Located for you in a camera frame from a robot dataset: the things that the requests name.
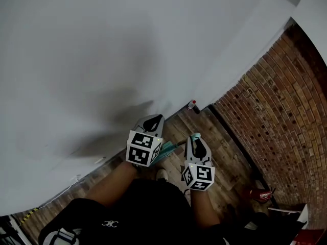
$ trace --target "floor plank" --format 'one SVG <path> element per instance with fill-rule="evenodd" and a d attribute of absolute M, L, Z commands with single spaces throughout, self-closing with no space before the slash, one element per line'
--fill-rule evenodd
<path fill-rule="evenodd" d="M 212 151 L 213 164 L 215 165 L 215 183 L 209 190 L 209 195 L 215 211 L 221 221 L 231 221 L 231 215 L 242 219 L 253 211 L 267 213 L 270 202 L 260 205 L 255 201 L 244 198 L 243 192 L 246 188 L 255 186 L 251 179 L 251 168 L 243 157 L 240 150 L 232 141 L 221 124 L 213 116 L 208 108 L 200 114 L 186 109 L 166 121 L 163 129 L 165 141 L 176 143 L 187 136 L 199 132 Z M 108 175 L 122 160 L 125 152 L 121 152 L 106 164 L 102 165 L 79 183 L 72 186 L 65 194 L 54 200 L 46 207 L 35 212 L 23 225 L 22 228 L 37 244 L 40 230 L 53 219 L 58 213 L 75 198 L 83 197 L 92 186 Z M 186 190 L 186 185 L 181 181 L 180 166 L 184 162 L 184 147 L 179 147 L 175 152 L 156 166 L 142 175 L 143 178 L 154 179 L 158 167 L 163 167 L 169 174 L 169 181 L 179 187 L 181 191 Z M 190 201 L 190 192 L 185 197 Z M 19 221 L 27 212 L 17 213 L 14 216 Z"/>

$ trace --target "white box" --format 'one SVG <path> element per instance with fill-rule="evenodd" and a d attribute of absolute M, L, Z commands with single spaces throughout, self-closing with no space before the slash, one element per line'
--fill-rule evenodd
<path fill-rule="evenodd" d="M 149 167 L 158 156 L 162 138 L 130 131 L 127 140 L 126 161 Z"/>
<path fill-rule="evenodd" d="M 215 181 L 215 168 L 186 161 L 182 175 L 189 189 L 207 190 Z"/>

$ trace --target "foot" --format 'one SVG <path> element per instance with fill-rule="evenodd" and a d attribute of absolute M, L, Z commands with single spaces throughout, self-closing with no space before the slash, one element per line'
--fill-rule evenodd
<path fill-rule="evenodd" d="M 156 180 L 165 179 L 165 181 L 168 181 L 168 173 L 166 172 L 165 169 L 160 169 L 160 170 L 158 170 L 155 178 L 156 178 Z"/>

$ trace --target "fire extinguisher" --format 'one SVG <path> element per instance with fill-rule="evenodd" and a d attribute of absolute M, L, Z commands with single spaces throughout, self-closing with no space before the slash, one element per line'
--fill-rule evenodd
<path fill-rule="evenodd" d="M 250 189 L 248 195 L 251 199 L 254 199 L 255 201 L 257 201 L 259 203 L 266 203 L 267 201 L 269 201 L 271 199 L 275 190 L 276 190 L 276 188 L 274 188 L 274 189 L 271 188 L 271 190 Z"/>

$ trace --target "brick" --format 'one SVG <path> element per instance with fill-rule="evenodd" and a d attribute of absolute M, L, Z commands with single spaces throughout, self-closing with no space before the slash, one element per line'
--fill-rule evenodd
<path fill-rule="evenodd" d="M 318 109 L 316 107 L 316 104 L 314 103 L 314 101 L 312 99 L 309 101 L 309 104 L 311 106 L 311 110 L 312 110 L 313 116 L 315 117 L 316 122 L 318 124 L 321 124 L 321 118 L 320 118 Z"/>
<path fill-rule="evenodd" d="M 277 187 L 277 202 L 308 204 L 310 228 L 327 227 L 326 81 L 324 61 L 294 25 L 217 103 L 268 185 Z"/>

